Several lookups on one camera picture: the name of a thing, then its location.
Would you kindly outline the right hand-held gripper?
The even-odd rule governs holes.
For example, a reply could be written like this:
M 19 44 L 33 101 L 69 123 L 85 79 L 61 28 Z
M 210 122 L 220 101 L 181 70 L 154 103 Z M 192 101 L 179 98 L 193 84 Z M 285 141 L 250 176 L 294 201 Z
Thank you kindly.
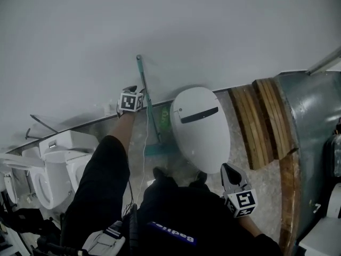
M 221 180 L 225 205 L 233 218 L 251 215 L 258 206 L 258 199 L 256 190 L 250 189 L 246 173 L 231 163 L 223 163 Z

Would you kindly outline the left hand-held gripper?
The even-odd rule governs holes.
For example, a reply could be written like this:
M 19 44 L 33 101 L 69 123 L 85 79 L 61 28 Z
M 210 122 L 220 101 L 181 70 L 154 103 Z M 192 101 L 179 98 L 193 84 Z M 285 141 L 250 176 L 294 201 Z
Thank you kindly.
M 117 103 L 117 115 L 122 116 L 126 112 L 137 112 L 142 109 L 146 89 L 136 93 L 137 86 L 128 86 L 123 89 Z

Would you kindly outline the teal broom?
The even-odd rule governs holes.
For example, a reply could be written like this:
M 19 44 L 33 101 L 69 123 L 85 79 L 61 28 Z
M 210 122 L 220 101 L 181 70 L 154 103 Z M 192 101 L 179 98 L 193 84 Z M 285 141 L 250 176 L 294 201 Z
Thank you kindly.
M 145 99 L 147 102 L 147 107 L 146 107 L 146 114 L 147 114 L 147 120 L 148 120 L 147 126 L 149 128 L 149 124 L 151 124 L 152 130 L 157 139 L 156 143 L 146 145 L 144 153 L 146 156 L 167 155 L 167 154 L 174 153 L 175 152 L 174 146 L 167 145 L 162 141 L 161 133 L 159 132 L 157 128 L 157 124 L 156 124 L 155 117 L 153 114 L 153 105 L 152 105 L 152 101 L 151 101 L 148 86 L 147 86 L 147 80 L 145 77 L 143 60 L 140 54 L 136 56 L 136 63 L 137 63 L 137 67 L 141 76 L 142 85 L 145 90 Z

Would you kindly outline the person's left forearm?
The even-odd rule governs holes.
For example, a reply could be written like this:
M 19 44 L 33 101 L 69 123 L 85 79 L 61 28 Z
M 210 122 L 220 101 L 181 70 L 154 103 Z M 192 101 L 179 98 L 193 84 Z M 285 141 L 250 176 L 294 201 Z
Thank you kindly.
M 108 135 L 117 138 L 128 151 L 137 113 L 128 112 L 121 115 Z

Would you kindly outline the person's right forearm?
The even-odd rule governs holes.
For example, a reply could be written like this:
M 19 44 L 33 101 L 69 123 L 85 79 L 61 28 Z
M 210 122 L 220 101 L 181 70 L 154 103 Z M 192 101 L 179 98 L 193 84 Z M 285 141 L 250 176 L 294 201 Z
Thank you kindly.
M 262 231 L 256 226 L 256 224 L 253 222 L 249 215 L 237 218 L 237 222 L 253 237 L 257 237 L 262 234 Z

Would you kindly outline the green plastic item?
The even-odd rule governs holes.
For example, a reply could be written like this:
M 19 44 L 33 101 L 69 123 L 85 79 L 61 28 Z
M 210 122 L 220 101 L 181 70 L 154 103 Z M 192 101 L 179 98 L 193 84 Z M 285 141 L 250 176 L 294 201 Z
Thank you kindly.
M 171 129 L 170 108 L 169 105 L 162 106 L 159 113 L 159 127 L 165 132 Z

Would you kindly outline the white oval closed toilet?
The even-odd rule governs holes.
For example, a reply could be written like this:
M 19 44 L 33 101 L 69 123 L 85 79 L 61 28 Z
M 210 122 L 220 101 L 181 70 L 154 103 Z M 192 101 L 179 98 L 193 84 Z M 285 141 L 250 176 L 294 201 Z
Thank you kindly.
M 229 160 L 229 125 L 213 91 L 193 87 L 179 93 L 170 107 L 170 122 L 180 152 L 198 170 L 215 174 Z

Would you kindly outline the slatted wooden ramp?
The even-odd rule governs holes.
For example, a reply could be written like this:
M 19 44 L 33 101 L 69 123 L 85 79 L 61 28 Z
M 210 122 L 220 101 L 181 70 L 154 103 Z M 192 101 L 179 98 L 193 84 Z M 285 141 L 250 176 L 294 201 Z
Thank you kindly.
M 264 115 L 273 157 L 281 160 L 296 149 L 286 104 L 274 78 L 257 79 L 252 86 Z
M 259 99 L 251 85 L 232 87 L 228 93 L 245 144 L 249 167 L 259 170 L 274 160 Z

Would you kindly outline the curved wooden curb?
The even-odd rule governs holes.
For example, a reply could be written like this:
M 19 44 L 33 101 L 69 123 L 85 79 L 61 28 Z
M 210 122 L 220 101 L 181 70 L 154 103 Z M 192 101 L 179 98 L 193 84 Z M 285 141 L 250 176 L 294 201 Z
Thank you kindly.
M 298 232 L 301 202 L 299 154 L 292 152 L 279 161 L 282 192 L 279 246 L 283 256 L 291 256 Z

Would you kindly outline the person's black clothing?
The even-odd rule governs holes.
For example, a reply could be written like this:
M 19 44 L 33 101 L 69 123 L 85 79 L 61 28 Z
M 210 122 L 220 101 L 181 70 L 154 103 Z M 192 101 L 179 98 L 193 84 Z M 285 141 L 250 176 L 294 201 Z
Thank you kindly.
M 121 142 L 106 136 L 86 165 L 62 226 L 61 245 L 81 248 L 89 235 L 121 219 L 129 167 Z M 282 256 L 268 236 L 253 236 L 232 218 L 223 200 L 160 177 L 137 210 L 140 256 Z

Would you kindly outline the person's left shoe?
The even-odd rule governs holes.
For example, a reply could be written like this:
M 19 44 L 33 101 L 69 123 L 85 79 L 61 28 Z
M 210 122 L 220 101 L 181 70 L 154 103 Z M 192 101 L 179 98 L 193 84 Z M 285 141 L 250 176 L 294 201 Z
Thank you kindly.
M 162 167 L 154 167 L 152 173 L 156 182 L 164 182 L 168 180 L 167 172 Z

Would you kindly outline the white open toilet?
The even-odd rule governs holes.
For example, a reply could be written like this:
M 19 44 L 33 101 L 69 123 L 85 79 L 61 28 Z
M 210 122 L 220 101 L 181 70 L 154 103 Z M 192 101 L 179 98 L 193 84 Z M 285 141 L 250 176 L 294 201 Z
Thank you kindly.
M 38 147 L 26 149 L 20 156 L 1 153 L 0 165 L 9 168 L 7 175 L 12 169 L 27 171 L 37 199 L 48 210 L 63 203 L 72 190 L 66 166 L 43 160 Z
M 65 131 L 39 143 L 41 158 L 66 165 L 74 191 L 77 191 L 85 167 L 99 145 L 98 139 L 76 131 Z

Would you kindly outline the thin black rod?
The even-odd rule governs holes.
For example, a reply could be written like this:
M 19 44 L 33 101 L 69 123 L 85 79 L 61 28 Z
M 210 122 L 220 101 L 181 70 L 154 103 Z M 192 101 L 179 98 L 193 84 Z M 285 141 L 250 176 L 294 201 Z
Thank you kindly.
M 38 117 L 36 117 L 35 115 L 30 114 L 30 117 L 35 120 L 37 123 L 39 123 L 40 125 L 44 126 L 45 128 L 49 129 L 50 131 L 54 132 L 54 133 L 59 133 L 57 130 L 55 130 L 54 128 L 50 127 L 49 125 L 47 125 L 46 123 L 44 123 L 43 121 L 41 121 Z

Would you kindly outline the grey plastic-wrapped machine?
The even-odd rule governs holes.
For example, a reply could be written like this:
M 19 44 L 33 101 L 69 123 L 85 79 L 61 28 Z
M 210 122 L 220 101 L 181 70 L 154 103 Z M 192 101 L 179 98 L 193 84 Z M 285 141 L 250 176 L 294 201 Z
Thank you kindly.
M 332 135 L 324 144 L 323 166 L 327 177 L 341 178 L 341 134 Z

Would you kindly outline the white service robot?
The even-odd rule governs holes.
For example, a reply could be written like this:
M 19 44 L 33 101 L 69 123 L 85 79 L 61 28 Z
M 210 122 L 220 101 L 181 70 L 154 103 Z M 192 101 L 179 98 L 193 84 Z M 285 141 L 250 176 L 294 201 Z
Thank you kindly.
M 337 183 L 331 192 L 326 217 L 341 218 L 341 182 Z

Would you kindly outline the white pouch with navy stripes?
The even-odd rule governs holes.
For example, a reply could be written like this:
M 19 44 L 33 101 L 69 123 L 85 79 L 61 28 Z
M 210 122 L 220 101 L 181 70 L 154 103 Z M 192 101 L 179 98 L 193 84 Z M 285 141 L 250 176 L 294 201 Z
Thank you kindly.
M 116 221 L 105 230 L 93 232 L 82 249 L 92 256 L 116 256 L 126 241 L 120 232 L 122 224 L 121 221 Z

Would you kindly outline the grey metal rail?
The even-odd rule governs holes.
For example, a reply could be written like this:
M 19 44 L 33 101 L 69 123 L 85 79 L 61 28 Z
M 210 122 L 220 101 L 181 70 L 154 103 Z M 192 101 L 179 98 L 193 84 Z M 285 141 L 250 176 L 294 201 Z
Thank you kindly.
M 310 67 L 305 73 L 309 76 L 324 73 L 341 62 L 341 46 Z

